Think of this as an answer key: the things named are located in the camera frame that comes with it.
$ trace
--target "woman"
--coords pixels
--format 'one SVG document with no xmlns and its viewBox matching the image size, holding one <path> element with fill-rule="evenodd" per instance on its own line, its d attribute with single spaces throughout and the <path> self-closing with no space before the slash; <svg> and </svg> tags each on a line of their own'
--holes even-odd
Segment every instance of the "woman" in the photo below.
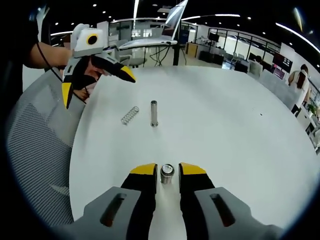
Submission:
<svg viewBox="0 0 320 240">
<path fill-rule="evenodd" d="M 301 104 L 308 101 L 310 97 L 310 84 L 308 80 L 309 70 L 305 64 L 300 68 L 300 71 L 294 71 L 289 77 L 289 87 L 298 94 L 298 99 L 293 106 L 291 112 L 295 114 L 299 111 Z"/>
</svg>

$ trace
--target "white shirt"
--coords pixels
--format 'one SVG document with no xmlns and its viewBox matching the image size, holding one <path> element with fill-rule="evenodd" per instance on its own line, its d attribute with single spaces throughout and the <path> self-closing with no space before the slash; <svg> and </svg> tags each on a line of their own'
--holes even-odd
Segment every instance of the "white shirt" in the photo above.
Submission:
<svg viewBox="0 0 320 240">
<path fill-rule="evenodd" d="M 289 86 L 291 89 L 293 89 L 298 95 L 298 99 L 295 103 L 295 105 L 300 108 L 301 104 L 304 102 L 304 99 L 307 95 L 307 92 L 309 90 L 309 80 L 307 77 L 305 77 L 305 80 L 303 82 L 302 88 L 299 89 L 297 87 L 298 79 L 299 79 L 299 73 L 300 71 L 294 71 L 293 72 L 293 81 L 291 82 L 291 85 Z"/>
</svg>

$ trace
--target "person's arm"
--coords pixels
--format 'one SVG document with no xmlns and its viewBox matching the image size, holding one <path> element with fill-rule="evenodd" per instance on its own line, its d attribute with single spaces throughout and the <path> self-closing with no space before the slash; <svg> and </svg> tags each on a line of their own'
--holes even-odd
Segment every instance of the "person's arm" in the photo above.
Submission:
<svg viewBox="0 0 320 240">
<path fill-rule="evenodd" d="M 289 86 L 291 85 L 292 81 L 294 80 L 294 76 L 295 76 L 295 72 L 291 73 L 291 75 L 289 76 Z"/>
<path fill-rule="evenodd" d="M 310 94 L 311 94 L 311 87 L 309 87 L 308 91 L 306 92 L 305 98 L 304 98 L 304 102 L 308 102 L 309 98 L 310 98 Z"/>
<path fill-rule="evenodd" d="M 38 40 L 38 24 L 36 21 L 27 21 L 23 24 L 23 42 L 17 44 L 18 54 L 21 54 L 23 64 L 29 68 L 47 68 L 37 44 L 51 67 L 66 66 L 72 52 L 64 47 L 53 47 Z"/>
<path fill-rule="evenodd" d="M 69 58 L 72 56 L 72 52 L 65 47 L 55 47 L 39 42 L 39 47 L 51 67 L 66 66 Z M 29 68 L 44 69 L 48 65 L 39 52 L 37 44 L 33 45 L 29 58 L 24 63 Z"/>
</svg>

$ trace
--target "computer screen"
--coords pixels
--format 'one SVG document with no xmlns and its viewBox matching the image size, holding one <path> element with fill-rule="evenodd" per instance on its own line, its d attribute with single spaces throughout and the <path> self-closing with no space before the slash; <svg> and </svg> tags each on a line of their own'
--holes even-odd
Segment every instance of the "computer screen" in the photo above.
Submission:
<svg viewBox="0 0 320 240">
<path fill-rule="evenodd" d="M 171 37 L 171 40 L 175 38 L 178 24 L 180 23 L 181 17 L 185 11 L 188 0 L 180 2 L 175 7 L 171 8 L 168 17 L 166 18 L 163 26 L 162 35 Z"/>
<path fill-rule="evenodd" d="M 287 73 L 290 73 L 291 67 L 292 67 L 292 61 L 290 61 L 288 58 L 282 56 L 279 53 L 274 53 L 274 57 L 272 62 L 279 66 L 279 68 L 283 69 Z"/>
<path fill-rule="evenodd" d="M 279 68 L 275 68 L 273 74 L 278 76 L 281 79 L 284 79 L 285 73 L 281 71 Z"/>
<path fill-rule="evenodd" d="M 219 42 L 219 35 L 214 34 L 212 32 L 209 33 L 208 36 L 209 40 L 214 41 L 214 42 Z"/>
</svg>

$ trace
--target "laptop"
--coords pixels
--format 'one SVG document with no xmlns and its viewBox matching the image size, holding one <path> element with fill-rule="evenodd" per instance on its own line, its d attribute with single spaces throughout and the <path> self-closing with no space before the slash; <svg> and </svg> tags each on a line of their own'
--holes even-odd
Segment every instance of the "laptop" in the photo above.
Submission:
<svg viewBox="0 0 320 240">
<path fill-rule="evenodd" d="M 165 24 L 163 25 L 161 37 L 144 38 L 128 41 L 119 47 L 119 50 L 134 49 L 149 46 L 168 46 L 176 45 L 178 42 L 174 40 L 176 32 L 181 21 L 181 17 L 185 11 L 188 0 L 180 2 L 175 7 L 171 8 Z"/>
</svg>

